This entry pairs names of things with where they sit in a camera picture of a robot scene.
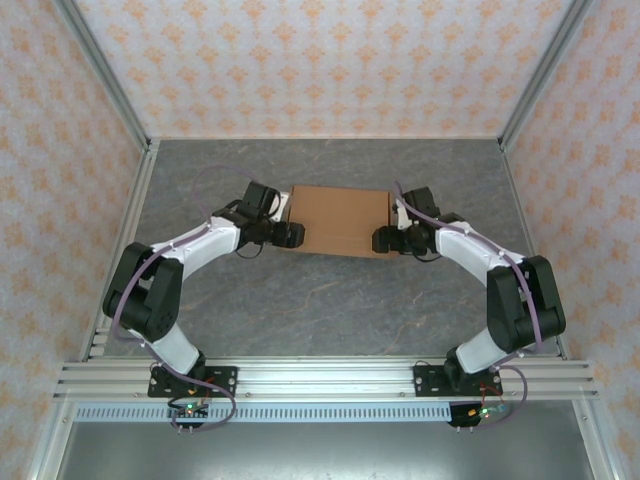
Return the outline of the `grey object at corner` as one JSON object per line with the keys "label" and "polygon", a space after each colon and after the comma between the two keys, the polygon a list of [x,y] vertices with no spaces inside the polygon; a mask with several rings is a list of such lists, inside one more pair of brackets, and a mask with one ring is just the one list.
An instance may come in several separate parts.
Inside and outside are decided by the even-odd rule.
{"label": "grey object at corner", "polygon": [[280,222],[286,211],[291,195],[287,192],[276,193],[275,199],[269,211],[269,219],[274,222]]}

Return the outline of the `brown cardboard box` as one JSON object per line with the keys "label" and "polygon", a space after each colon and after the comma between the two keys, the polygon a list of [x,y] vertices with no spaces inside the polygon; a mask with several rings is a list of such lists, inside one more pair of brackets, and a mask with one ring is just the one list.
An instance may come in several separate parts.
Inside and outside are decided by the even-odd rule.
{"label": "brown cardboard box", "polygon": [[391,224],[391,196],[383,190],[296,185],[288,220],[304,226],[297,253],[390,259],[376,253],[374,232]]}

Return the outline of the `long aluminium mounting beam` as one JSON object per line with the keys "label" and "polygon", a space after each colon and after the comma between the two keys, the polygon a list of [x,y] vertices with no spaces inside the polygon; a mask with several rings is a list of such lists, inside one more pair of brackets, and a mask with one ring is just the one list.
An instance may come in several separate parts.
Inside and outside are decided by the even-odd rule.
{"label": "long aluminium mounting beam", "polygon": [[[415,396],[416,367],[434,367],[438,358],[403,356],[223,357],[212,366],[235,366],[236,397],[246,402],[409,401]],[[68,401],[147,397],[151,362],[141,357],[100,357],[63,365],[54,389]],[[517,358],[500,369],[506,400],[597,400],[603,392],[586,361],[560,357]]]}

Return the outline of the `short aluminium frame post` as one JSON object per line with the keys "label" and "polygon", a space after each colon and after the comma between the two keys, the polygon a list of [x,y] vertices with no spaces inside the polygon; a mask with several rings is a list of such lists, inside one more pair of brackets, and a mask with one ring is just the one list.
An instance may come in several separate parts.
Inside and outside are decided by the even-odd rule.
{"label": "short aluminium frame post", "polygon": [[572,406],[594,480],[617,480],[591,402],[576,399],[572,401]]}
{"label": "short aluminium frame post", "polygon": [[77,405],[58,402],[51,409],[36,446],[27,480],[56,480],[74,424]]}

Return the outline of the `grey metal sheet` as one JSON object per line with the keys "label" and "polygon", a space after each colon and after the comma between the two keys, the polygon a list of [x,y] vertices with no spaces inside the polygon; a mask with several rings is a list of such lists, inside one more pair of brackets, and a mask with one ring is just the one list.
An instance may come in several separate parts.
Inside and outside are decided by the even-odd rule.
{"label": "grey metal sheet", "polygon": [[80,423],[56,480],[593,479],[569,427],[537,436],[511,424],[456,433],[437,423],[238,423],[191,435]]}

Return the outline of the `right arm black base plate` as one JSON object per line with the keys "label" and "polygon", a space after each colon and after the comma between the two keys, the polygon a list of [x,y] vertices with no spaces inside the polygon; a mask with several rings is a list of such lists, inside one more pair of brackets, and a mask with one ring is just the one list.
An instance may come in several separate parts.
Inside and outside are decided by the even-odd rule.
{"label": "right arm black base plate", "polygon": [[413,385],[417,397],[501,396],[501,377],[489,369],[469,374],[450,372],[445,365],[416,364]]}

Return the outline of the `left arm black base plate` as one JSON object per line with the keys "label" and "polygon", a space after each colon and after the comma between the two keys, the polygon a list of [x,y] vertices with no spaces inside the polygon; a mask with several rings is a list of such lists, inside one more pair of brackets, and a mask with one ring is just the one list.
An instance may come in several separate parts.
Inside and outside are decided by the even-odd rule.
{"label": "left arm black base plate", "polygon": [[[204,366],[196,373],[195,379],[221,387],[232,396],[237,386],[238,368],[233,366]],[[200,385],[187,383],[161,366],[151,369],[147,395],[151,398],[221,398],[223,394]]]}

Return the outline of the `tall aluminium frame post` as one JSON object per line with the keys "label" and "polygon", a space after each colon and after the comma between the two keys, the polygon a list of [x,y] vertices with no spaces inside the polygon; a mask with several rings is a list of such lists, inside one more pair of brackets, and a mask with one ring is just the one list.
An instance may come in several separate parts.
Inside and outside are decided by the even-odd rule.
{"label": "tall aluminium frame post", "polygon": [[78,3],[76,0],[52,0],[52,2],[76,38],[80,49],[89,61],[134,142],[144,152],[148,151],[151,138],[147,135]]}
{"label": "tall aluminium frame post", "polygon": [[520,95],[500,136],[498,145],[506,153],[516,141],[517,135],[545,88],[551,74],[560,62],[571,40],[582,25],[583,19],[594,0],[571,0],[555,33],[543,51],[523,93]]}

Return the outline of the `aluminium side rail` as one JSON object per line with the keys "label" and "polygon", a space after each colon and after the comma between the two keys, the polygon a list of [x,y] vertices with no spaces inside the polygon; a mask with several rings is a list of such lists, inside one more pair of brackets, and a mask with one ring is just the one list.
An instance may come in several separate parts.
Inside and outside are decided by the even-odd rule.
{"label": "aluminium side rail", "polygon": [[119,224],[118,237],[111,263],[106,273],[105,285],[98,300],[94,319],[90,322],[89,331],[85,335],[81,362],[86,362],[104,354],[105,346],[110,336],[111,319],[106,317],[102,311],[103,300],[124,248],[135,239],[160,143],[160,139],[152,138],[147,148],[142,152],[133,186],[129,191],[124,213]]}
{"label": "aluminium side rail", "polygon": [[[527,222],[524,206],[523,206],[523,203],[522,203],[522,201],[520,199],[520,196],[519,196],[519,192],[518,192],[517,185],[516,185],[516,182],[515,182],[514,170],[510,166],[509,158],[508,158],[507,152],[505,150],[501,151],[501,157],[502,157],[502,161],[503,161],[503,164],[504,164],[504,167],[505,167],[505,171],[507,173],[507,176],[508,176],[508,179],[509,179],[509,184],[511,186],[511,190],[512,190],[512,193],[513,193],[513,196],[514,196],[514,200],[515,200],[515,203],[516,203],[516,208],[518,210],[518,215],[519,215],[519,218],[520,218],[520,222],[522,224],[522,228],[523,228],[523,231],[524,231],[524,236],[525,236],[526,243],[527,243],[527,250],[528,250],[528,253],[530,255],[532,255],[532,254],[537,252],[537,249],[536,249],[536,247],[534,245],[533,238],[532,238],[530,230],[529,230],[529,225],[528,225],[528,222]],[[563,361],[569,360],[570,356],[567,354],[567,351],[566,351],[562,336],[555,336],[555,345],[556,345],[556,349],[558,351],[558,356],[560,357],[560,359],[563,360]]]}

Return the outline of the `black bracket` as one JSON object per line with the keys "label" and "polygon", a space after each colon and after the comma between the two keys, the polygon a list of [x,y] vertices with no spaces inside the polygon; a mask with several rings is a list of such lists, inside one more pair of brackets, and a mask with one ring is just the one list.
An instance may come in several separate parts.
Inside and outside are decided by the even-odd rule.
{"label": "black bracket", "polygon": [[207,423],[205,417],[176,417],[171,419],[172,427],[178,434],[193,435],[198,429]]}
{"label": "black bracket", "polygon": [[482,404],[479,402],[452,402],[448,424],[456,430],[477,427],[481,422]]}

